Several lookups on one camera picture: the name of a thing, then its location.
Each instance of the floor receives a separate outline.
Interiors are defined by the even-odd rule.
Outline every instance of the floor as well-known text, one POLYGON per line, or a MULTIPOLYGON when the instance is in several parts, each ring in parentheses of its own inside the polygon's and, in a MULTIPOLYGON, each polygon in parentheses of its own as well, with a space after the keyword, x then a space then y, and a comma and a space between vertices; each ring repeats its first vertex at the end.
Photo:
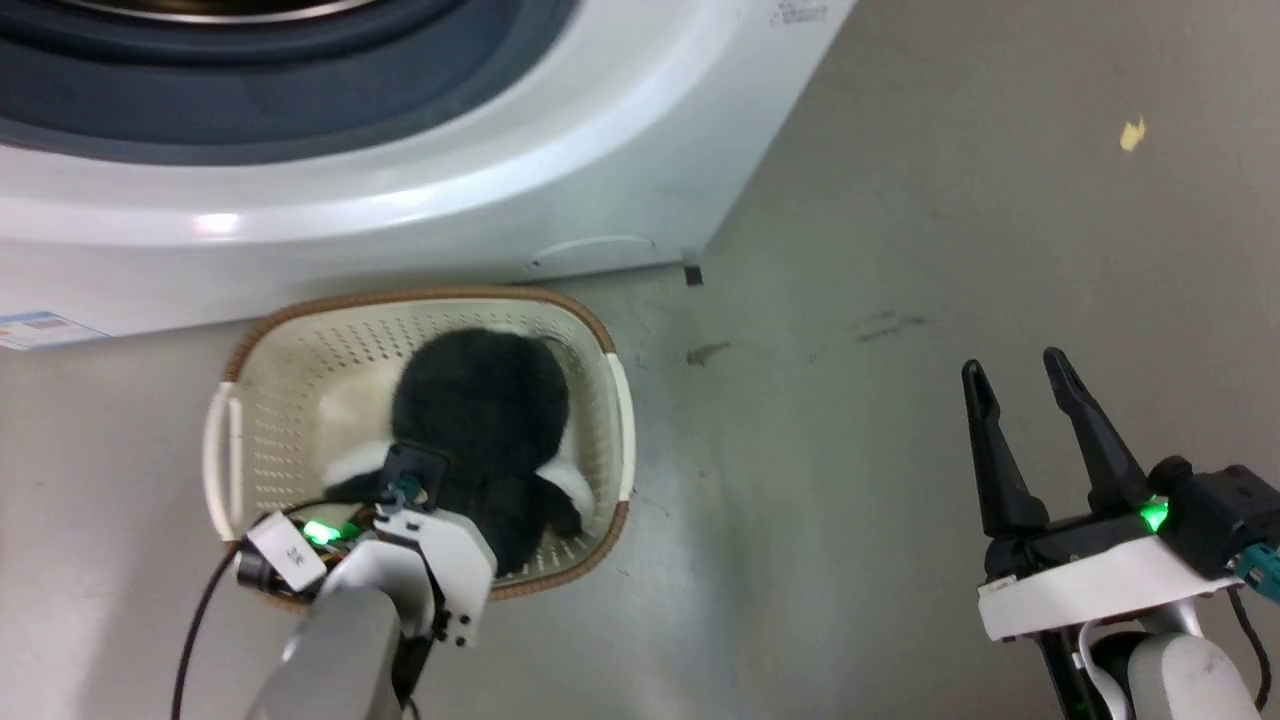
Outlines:
MULTIPOLYGON (((1055 515, 1087 486, 1050 343, 1143 462, 1280 478, 1275 27, 1266 0, 864 0, 704 287, 559 283, 634 384, 631 520, 586 578, 492 606, 480 647, 429 666, 425 715, 1055 716, 1036 650, 978 620, 960 365, 986 364, 1055 515)), ((168 712, 220 552, 204 410, 246 327, 0 355, 6 716, 168 712)), ((1202 615, 1253 687, 1225 600, 1202 615)), ((294 624, 224 587, 187 717, 239 717, 294 624)))

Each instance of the black fur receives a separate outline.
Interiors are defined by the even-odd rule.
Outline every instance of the black fur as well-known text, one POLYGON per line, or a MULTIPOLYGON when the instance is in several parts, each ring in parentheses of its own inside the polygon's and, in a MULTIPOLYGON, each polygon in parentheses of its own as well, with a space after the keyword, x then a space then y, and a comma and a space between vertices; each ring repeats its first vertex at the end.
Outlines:
POLYGON ((520 570, 548 524, 582 530, 568 496, 536 474, 559 450, 568 386, 539 341, 484 329, 456 331, 419 348, 392 402, 397 441, 448 452, 439 506, 471 518, 498 559, 520 570))

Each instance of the white plastic basket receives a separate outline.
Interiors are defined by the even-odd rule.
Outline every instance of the white plastic basket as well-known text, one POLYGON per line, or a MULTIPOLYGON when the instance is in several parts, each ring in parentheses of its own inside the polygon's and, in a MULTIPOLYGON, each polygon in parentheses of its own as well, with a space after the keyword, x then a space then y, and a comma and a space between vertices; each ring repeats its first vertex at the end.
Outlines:
POLYGON ((486 327, 550 337, 570 386, 562 455, 595 496, 571 541, 548 536, 529 565, 494 584, 492 600, 576 579, 613 547, 635 479, 635 416, 622 364, 582 305, 540 288, 467 287, 338 297, 262 320, 227 365, 205 421, 205 500, 233 541, 262 511, 316 497, 324 468, 389 439, 390 400, 408 356, 433 337, 486 327))

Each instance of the black cable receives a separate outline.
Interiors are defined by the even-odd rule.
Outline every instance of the black cable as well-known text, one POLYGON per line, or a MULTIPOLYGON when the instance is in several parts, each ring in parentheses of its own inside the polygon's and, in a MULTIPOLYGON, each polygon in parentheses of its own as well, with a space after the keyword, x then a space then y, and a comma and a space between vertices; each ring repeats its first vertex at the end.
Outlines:
POLYGON ((1249 639, 1253 652, 1258 656, 1258 674, 1262 675, 1262 682, 1258 684, 1258 696, 1253 700, 1253 706, 1258 708, 1258 712, 1262 712, 1262 708, 1267 706, 1267 696, 1271 694, 1271 660, 1267 659, 1267 648, 1262 647, 1262 638, 1258 637, 1253 623, 1249 621, 1249 615, 1244 611, 1240 591, 1228 588, 1226 596, 1231 598, 1231 610, 1235 611, 1235 619, 1240 621, 1244 637, 1249 639))
MULTIPOLYGON (((280 512, 289 516, 298 510, 306 510, 307 507, 329 505, 333 502, 333 500, 323 497, 314 498, 285 507, 280 512)), ((270 515, 270 512, 262 514, 262 518, 259 518, 253 524, 256 525, 257 523, 261 523, 268 515, 270 515)), ((196 605, 196 614, 192 615, 191 626, 187 628, 187 642, 183 643, 182 657, 178 660, 178 676, 173 683, 173 706, 169 708, 170 720, 182 719, 182 693, 187 685, 187 666, 191 665, 191 651, 196 647, 196 634, 200 633, 200 624, 205 619, 205 610, 209 609, 209 601, 214 597, 214 589, 218 588, 218 582, 223 578, 223 574, 227 573, 227 569, 230 568, 232 561, 236 560, 236 553, 239 552, 243 542, 244 541, 236 541, 230 548, 227 550, 227 555, 224 555, 218 562, 218 568, 214 569, 212 577, 209 578, 209 584, 205 585, 205 592, 200 596, 200 603, 196 605)))

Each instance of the brown basket rim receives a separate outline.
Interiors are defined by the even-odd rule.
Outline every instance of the brown basket rim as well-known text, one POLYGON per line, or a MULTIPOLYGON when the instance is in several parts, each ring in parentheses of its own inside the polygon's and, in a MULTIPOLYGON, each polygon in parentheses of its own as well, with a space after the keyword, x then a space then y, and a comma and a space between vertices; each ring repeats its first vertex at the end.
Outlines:
MULTIPOLYGON (((238 382, 241 370, 244 368, 246 360, 248 360, 250 354, 257 346, 257 343, 266 337, 273 329, 293 320, 296 318, 303 318, 306 315, 317 315, 320 313, 330 313, 333 310, 346 310, 349 307, 360 307, 365 305, 384 305, 389 302, 412 302, 416 300, 526 300, 534 302, 547 302, 556 305, 573 314, 579 320, 581 320, 595 336, 596 342, 600 343, 600 350, 607 355, 617 352, 613 345, 613 338, 609 332, 604 328, 604 323, 595 316, 585 305, 573 300, 572 297, 556 292, 553 290, 547 290, 541 287, 520 287, 520 286, 456 286, 456 287, 434 287, 434 288, 419 288, 419 290, 398 290, 398 291, 383 291, 383 292, 362 292, 355 295, 343 295, 337 297, 326 297, 323 300, 311 300, 307 302, 298 302, 297 305, 291 305, 282 310, 271 313, 261 322, 259 322, 253 328, 244 336, 244 340, 239 342, 236 351, 232 352, 230 360, 227 361, 227 369, 223 373, 223 382, 238 382)), ((626 525, 627 515, 630 512, 630 501, 621 500, 613 509, 613 518, 609 520, 609 529, 604 533, 600 543, 596 544, 581 562, 575 564, 572 568, 561 570, 559 573, 553 573, 550 575, 543 575, 540 578, 530 578, 527 580, 517 580, 498 588, 494 588, 489 593, 490 601, 508 600, 512 597, 522 597, 526 594, 532 594, 541 591, 548 591, 557 588, 559 585, 571 583, 582 575, 588 574, 600 561, 604 560, 618 542, 618 537, 622 534, 622 527, 626 525)), ((224 543, 228 550, 236 543, 224 543)), ((288 600, 283 597, 262 594, 262 598, 269 603, 291 612, 305 612, 307 603, 296 600, 288 600)))

